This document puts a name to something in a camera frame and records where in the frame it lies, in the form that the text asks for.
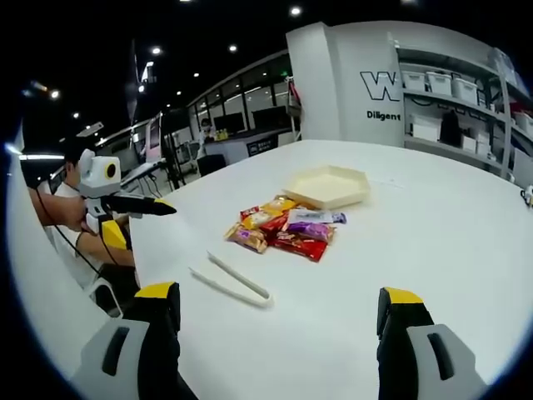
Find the person's left hand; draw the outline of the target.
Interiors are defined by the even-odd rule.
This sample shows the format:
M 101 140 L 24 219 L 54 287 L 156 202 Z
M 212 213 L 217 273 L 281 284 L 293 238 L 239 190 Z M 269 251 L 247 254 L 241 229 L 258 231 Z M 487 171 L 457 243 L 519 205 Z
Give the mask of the person's left hand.
M 64 225 L 76 232 L 90 232 L 86 224 L 87 209 L 82 197 L 66 197 L 64 199 Z

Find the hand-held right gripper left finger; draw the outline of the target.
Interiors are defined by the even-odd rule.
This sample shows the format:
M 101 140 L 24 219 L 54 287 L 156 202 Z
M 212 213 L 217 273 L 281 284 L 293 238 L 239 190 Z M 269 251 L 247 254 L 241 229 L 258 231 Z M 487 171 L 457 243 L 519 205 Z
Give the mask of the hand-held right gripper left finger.
M 178 371 L 180 286 L 139 291 L 121 318 L 106 322 L 84 346 L 71 383 L 82 399 L 195 399 Z

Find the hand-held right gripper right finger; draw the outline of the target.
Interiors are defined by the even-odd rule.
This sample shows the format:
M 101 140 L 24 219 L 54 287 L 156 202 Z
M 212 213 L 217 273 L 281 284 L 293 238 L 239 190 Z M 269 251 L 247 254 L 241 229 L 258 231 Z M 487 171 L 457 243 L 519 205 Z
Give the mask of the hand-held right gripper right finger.
M 487 389 L 474 353 L 413 292 L 380 289 L 376 335 L 380 399 L 477 399 Z

